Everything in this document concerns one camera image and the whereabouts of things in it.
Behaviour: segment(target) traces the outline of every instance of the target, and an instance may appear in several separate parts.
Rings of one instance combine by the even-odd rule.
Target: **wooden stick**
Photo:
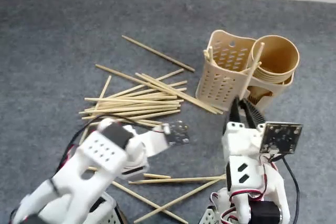
[[[183,68],[185,68],[185,69],[187,69],[191,72],[195,72],[195,69],[193,69],[192,67],[190,67],[190,66],[188,66],[188,65],[186,65],[186,64],[184,64],[184,63],[182,63],[178,60],[175,60],[175,59],[173,59],[173,58],[171,58],[171,57],[169,57],[169,56],[167,56],[167,55],[165,55],[165,54],[163,54],[159,51],[156,51],[155,49],[150,48],[150,47],[144,45],[143,43],[140,43],[140,42],[138,42],[134,39],[131,39],[130,37],[125,36],[125,35],[122,35],[121,37],[123,37],[124,39],[128,40],[129,42],[132,42],[132,43],[138,45],[139,47],[142,47],[142,48],[144,48],[144,49],[146,49],[146,50],[148,50],[148,51],[150,51],[150,52],[152,52],[152,53],[154,53],[158,56],[161,56],[162,58],[165,58],[166,60],[169,60],[172,63],[175,63],[175,64],[177,64],[177,65],[179,65],[179,66],[181,66],[181,67],[183,67]]]
[[[146,113],[153,113],[153,112],[160,112],[160,111],[169,111],[169,110],[177,110],[178,106],[172,108],[161,108],[161,109],[154,109],[154,110],[134,110],[128,112],[121,112],[116,113],[115,115],[137,115],[137,114],[146,114]]]
[[[102,69],[102,70],[105,70],[105,71],[107,71],[107,72],[114,73],[114,74],[116,74],[117,76],[124,77],[125,79],[128,79],[128,80],[130,80],[130,81],[134,81],[134,82],[140,83],[140,84],[142,84],[142,85],[148,86],[148,87],[150,87],[150,88],[153,88],[153,89],[156,89],[156,90],[159,90],[159,91],[162,91],[162,92],[166,92],[166,93],[171,94],[171,95],[175,95],[171,90],[163,89],[163,88],[157,87],[157,86],[155,86],[155,85],[153,85],[153,84],[151,84],[151,83],[147,83],[147,82],[142,81],[142,80],[139,80],[139,79],[137,79],[137,78],[128,76],[127,74],[124,74],[124,73],[115,71],[115,70],[113,70],[113,69],[104,67],[104,66],[102,66],[102,65],[96,64],[96,67],[97,67],[97,68],[100,68],[100,69]]]
[[[187,88],[180,88],[180,89],[176,89],[176,90],[179,90],[179,91],[185,91],[185,90],[187,90]],[[156,93],[152,93],[152,94],[150,94],[150,95],[155,95],[155,94],[166,94],[166,93],[163,93],[163,92],[156,92]],[[102,107],[104,107],[105,105],[107,105],[107,103],[108,102],[104,102],[104,103],[99,103],[99,109],[101,109]],[[113,103],[113,102],[110,102],[111,104],[113,104],[113,106],[109,106],[109,107],[117,107],[117,108],[119,108],[119,107],[122,107],[122,106],[126,106],[126,105],[130,105],[130,104],[133,104],[133,103],[124,103],[124,104],[122,104],[122,103],[118,103],[117,105],[116,105],[116,103]],[[87,109],[84,109],[85,111],[89,111],[89,110],[94,110],[94,107],[95,106],[92,106],[92,107],[89,107],[89,108],[87,108]]]
[[[157,116],[179,113],[180,111],[181,110],[169,110],[169,111],[163,111],[163,112],[158,112],[158,113],[151,113],[151,114],[145,114],[145,115],[132,116],[132,117],[129,117],[128,119],[138,120],[138,119],[154,118],[154,117],[157,117]],[[117,121],[119,121],[119,122],[128,122],[127,120],[124,120],[124,119],[117,119]]]
[[[198,181],[208,181],[216,179],[226,179],[226,176],[216,176],[216,177],[196,177],[196,178],[169,178],[169,179],[145,179],[138,181],[129,181],[129,184],[140,185],[140,184],[154,184],[154,183],[170,183],[170,182],[198,182]]]
[[[139,194],[133,192],[132,190],[130,190],[130,189],[128,189],[128,188],[126,188],[126,187],[124,187],[124,186],[122,186],[122,185],[120,185],[119,183],[117,183],[117,182],[115,182],[115,181],[112,182],[112,185],[118,187],[119,189],[123,190],[124,192],[126,192],[126,193],[132,195],[133,197],[135,197],[135,198],[137,198],[137,199],[139,199],[139,200],[141,200],[141,201],[147,203],[148,205],[150,205],[150,206],[152,206],[152,207],[154,207],[154,208],[160,208],[159,205],[157,205],[157,204],[151,202],[150,200],[146,199],[145,197],[140,196]],[[176,219],[176,220],[178,220],[178,221],[180,221],[180,222],[182,222],[182,223],[184,223],[184,224],[188,224],[188,222],[187,222],[186,220],[182,219],[181,217],[179,217],[179,216],[173,214],[172,212],[170,212],[170,211],[168,211],[168,210],[164,210],[163,212],[164,212],[165,214],[169,215],[170,217],[172,217],[172,218],[174,218],[174,219]]]
[[[152,100],[132,100],[132,99],[117,99],[117,98],[89,98],[85,97],[85,101],[102,101],[102,102],[136,102],[136,103],[153,103],[153,104],[178,104],[174,101],[152,101]]]
[[[143,176],[146,178],[172,178],[171,176],[167,176],[167,175],[159,175],[159,174],[151,174],[151,173],[144,173]]]
[[[166,100],[166,99],[177,99],[176,95],[157,95],[157,94],[144,94],[139,95],[137,97],[118,97],[119,100],[146,100],[150,98],[158,98],[160,100]]]
[[[166,78],[168,78],[168,77],[174,76],[174,75],[176,75],[176,74],[178,74],[178,73],[181,73],[181,72],[183,72],[183,71],[184,71],[184,69],[181,68],[181,69],[179,69],[179,70],[177,70],[177,71],[174,71],[174,72],[168,73],[168,74],[166,74],[166,75],[164,75],[164,76],[161,76],[161,77],[157,78],[157,80],[159,80],[159,81],[164,80],[164,79],[166,79]],[[145,87],[145,85],[138,85],[138,86],[136,86],[136,87],[133,87],[133,88],[130,88],[130,89],[121,91],[121,92],[119,92],[119,93],[113,94],[113,95],[111,95],[111,96],[109,96],[109,97],[110,97],[110,98],[113,98],[113,97],[119,97],[119,96],[121,96],[121,95],[123,95],[123,94],[130,93],[130,92],[132,92],[132,91],[134,91],[134,90],[137,90],[137,89],[140,89],[140,88],[143,88],[143,87]]]
[[[146,115],[137,115],[137,116],[132,116],[130,119],[137,120],[137,119],[154,118],[154,117],[157,117],[157,116],[179,113],[180,111],[181,110],[169,110],[169,111],[163,111],[163,112],[146,114]]]
[[[158,125],[162,124],[162,122],[160,122],[160,121],[153,121],[153,120],[146,120],[146,119],[141,119],[139,121],[145,122],[145,123],[158,124]]]
[[[177,89],[177,90],[179,90],[179,91],[185,91],[186,89],[187,88],[180,88],[180,89]],[[121,95],[118,98],[121,98],[121,97],[134,97],[136,95],[147,94],[147,93],[151,93],[153,91],[156,91],[156,90],[155,89],[146,89],[146,90],[142,90],[142,91],[138,91],[138,92],[134,92],[134,93],[130,93],[130,94]]]
[[[153,79],[152,77],[146,75],[146,74],[139,74],[139,73],[136,73],[135,75],[145,79],[146,81],[149,81],[151,83],[155,83],[156,85],[162,87],[162,88],[165,88],[165,89],[169,89],[172,93],[178,95],[179,97],[187,100],[187,101],[190,101],[191,103],[194,103],[195,105],[197,106],[200,106],[201,108],[204,108],[205,110],[207,111],[210,111],[214,114],[217,114],[217,109],[215,109],[214,107],[211,107],[203,102],[201,102],[200,100],[196,99],[196,98],[193,98],[191,97],[190,95],[187,95],[185,93],[182,93],[181,91],[177,91],[175,88],[172,88],[172,87],[169,87],[168,85],[166,85],[165,83],[161,82],[161,81],[157,81],[155,79]]]
[[[258,50],[257,55],[256,55],[256,58],[254,59],[252,67],[250,68],[250,71],[249,71],[249,73],[247,75],[245,83],[244,83],[244,85],[243,85],[243,87],[242,87],[242,89],[240,91],[240,94],[239,94],[239,99],[240,100],[244,97],[245,91],[246,91],[246,89],[248,87],[248,84],[251,81],[252,75],[253,75],[254,71],[256,70],[256,68],[258,67],[258,63],[259,63],[259,60],[260,60],[260,57],[261,57],[262,50],[264,49],[264,46],[265,46],[265,43],[261,42],[259,50]]]
[[[111,76],[108,76],[108,78],[107,78],[107,80],[106,80],[106,82],[105,82],[105,85],[104,85],[104,87],[103,87],[103,90],[101,91],[101,93],[100,93],[100,95],[99,95],[99,98],[103,98],[103,97],[104,97],[105,92],[106,92],[106,89],[107,89],[108,85],[110,84],[111,78],[112,78]],[[84,142],[84,140],[85,140],[85,138],[86,138],[86,136],[87,136],[87,134],[88,134],[88,131],[89,131],[89,127],[86,127],[86,128],[84,129],[84,131],[83,131],[83,135],[82,135],[82,137],[81,137],[80,140],[79,140],[79,145],[81,145],[81,144]]]
[[[195,190],[192,190],[189,193],[187,193],[187,194],[185,194],[185,195],[183,195],[183,196],[181,196],[181,197],[179,197],[179,198],[177,198],[177,199],[175,199],[175,200],[173,200],[173,201],[165,204],[164,206],[157,208],[156,210],[150,212],[149,214],[146,214],[146,215],[142,216],[141,218],[135,220],[134,223],[138,223],[140,221],[143,221],[143,220],[147,219],[148,217],[151,217],[154,214],[157,214],[158,212],[160,212],[160,211],[162,211],[162,210],[164,210],[164,209],[166,209],[166,208],[168,208],[168,207],[170,207],[170,206],[172,206],[172,205],[180,202],[181,200],[184,200],[184,199],[186,199],[186,198],[194,195],[195,193],[197,193],[197,192],[199,192],[199,191],[201,191],[201,190],[203,190],[203,189],[205,189],[205,188],[213,185],[214,183],[217,183],[218,181],[220,181],[220,179],[216,179],[216,180],[210,181],[210,182],[204,184],[203,186],[200,186],[200,187],[196,188]]]
[[[86,127],[85,130],[83,131],[83,135],[79,140],[79,145],[81,145],[84,142],[84,140],[86,139],[86,136],[88,135],[88,132],[89,132],[89,126]]]
[[[123,112],[123,111],[134,111],[134,110],[153,110],[153,109],[174,108],[174,107],[176,107],[176,104],[171,104],[171,105],[131,106],[131,107],[126,107],[126,108],[81,111],[81,112],[79,112],[79,114],[106,113],[106,112]]]

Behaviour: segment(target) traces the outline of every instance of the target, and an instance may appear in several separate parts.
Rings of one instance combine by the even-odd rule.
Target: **red wire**
[[[238,195],[238,194],[259,194],[258,197],[260,197],[260,195],[262,195],[262,192],[259,190],[255,190],[255,189],[246,189],[246,190],[239,190],[239,191],[235,191],[234,193],[231,194],[229,201],[231,202],[232,197]]]

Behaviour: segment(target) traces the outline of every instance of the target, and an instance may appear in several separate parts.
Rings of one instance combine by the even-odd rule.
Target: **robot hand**
[[[148,156],[180,141],[178,137],[171,138],[176,133],[171,130],[173,127],[169,127],[169,132],[164,127],[167,125],[137,135],[129,125],[122,127],[112,119],[102,120],[73,157],[22,200],[11,223],[98,224],[104,223],[108,213],[109,218],[120,216],[115,201],[104,191],[116,177],[134,178],[146,171]],[[89,166],[95,166],[97,171],[84,179],[82,175]],[[125,223],[123,218],[118,217],[117,221]]]
[[[199,224],[288,224],[284,181],[271,158],[294,153],[301,129],[300,124],[266,122],[251,103],[236,98],[222,137],[227,188],[211,194]]]

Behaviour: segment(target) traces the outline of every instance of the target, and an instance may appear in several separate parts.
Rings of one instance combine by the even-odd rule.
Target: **floor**
[[[84,97],[97,97],[108,74],[95,63],[133,75],[158,77],[177,67],[121,38],[133,37],[190,64],[173,80],[188,80],[194,95],[202,74],[202,50],[210,34],[224,29],[258,38],[276,34],[298,47],[301,61],[292,87],[266,111],[270,121],[304,125],[295,155],[287,158],[301,188],[298,223],[333,223],[336,119],[336,5],[278,0],[0,0],[0,220],[52,175],[67,142],[83,124]],[[113,76],[108,94],[133,86]],[[173,177],[223,172],[220,144],[223,116],[188,102],[178,115],[190,127],[191,142],[150,158],[151,172]],[[282,163],[293,215],[295,188]],[[128,186],[163,205],[198,183]],[[197,223],[209,193],[224,183],[174,205],[172,212]],[[110,187],[131,222],[152,210]],[[143,223],[174,223],[157,214]]]

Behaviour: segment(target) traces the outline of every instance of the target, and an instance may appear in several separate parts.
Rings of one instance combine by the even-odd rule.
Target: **plastic basket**
[[[196,97],[214,107],[228,110],[247,80],[247,62],[255,41],[223,30],[214,31],[204,51],[205,62]],[[252,77],[244,97],[263,111],[292,82],[293,74],[281,84],[268,83]],[[263,94],[254,94],[255,88],[259,91],[264,89]]]

